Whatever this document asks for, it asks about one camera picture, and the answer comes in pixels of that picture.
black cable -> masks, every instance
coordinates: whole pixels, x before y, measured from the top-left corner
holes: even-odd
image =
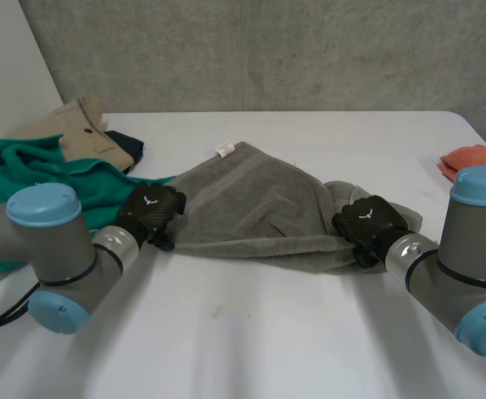
[[[23,314],[28,311],[28,299],[30,296],[40,287],[39,283],[36,283],[34,287],[30,289],[21,299],[19,299],[15,305],[10,307],[6,312],[0,316],[0,327],[5,326],[11,322],[18,320]]]
[[[28,291],[25,295],[23,295],[23,298],[19,299],[15,305],[13,305],[11,308],[9,308],[5,313],[3,313],[0,318],[5,318],[6,316],[8,316],[10,313],[12,313],[14,310],[16,310],[17,308],[19,308],[23,302],[25,302],[27,299],[30,298],[30,296],[36,292],[36,290],[40,288],[40,284],[39,283],[36,283],[34,285],[34,287],[32,287],[30,289],[30,291]]]

white table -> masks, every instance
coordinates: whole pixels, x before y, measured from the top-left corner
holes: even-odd
[[[246,140],[322,181],[356,183],[424,216],[439,239],[450,183],[437,160],[483,144],[448,112],[114,114],[146,143],[141,177],[184,172]],[[0,283],[0,311],[32,286]],[[144,248],[87,329],[29,317],[0,329],[5,398],[476,398],[486,358],[458,343],[388,274],[311,275]]]

towel tag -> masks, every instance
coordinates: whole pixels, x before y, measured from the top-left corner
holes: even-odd
[[[215,147],[215,151],[218,152],[221,158],[226,158],[228,155],[235,151],[235,147],[232,143],[224,143],[219,145],[218,147]]]

teal cloth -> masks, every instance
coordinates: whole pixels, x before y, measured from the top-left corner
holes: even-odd
[[[172,179],[130,178],[113,165],[97,159],[66,162],[60,137],[0,139],[0,204],[31,185],[63,183],[75,190],[88,228],[101,229],[115,220],[119,208],[138,183],[164,185]],[[18,264],[0,264],[0,273],[16,266]]]

white wall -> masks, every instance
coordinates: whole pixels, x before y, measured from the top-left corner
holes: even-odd
[[[17,0],[0,0],[0,136],[62,104]]]

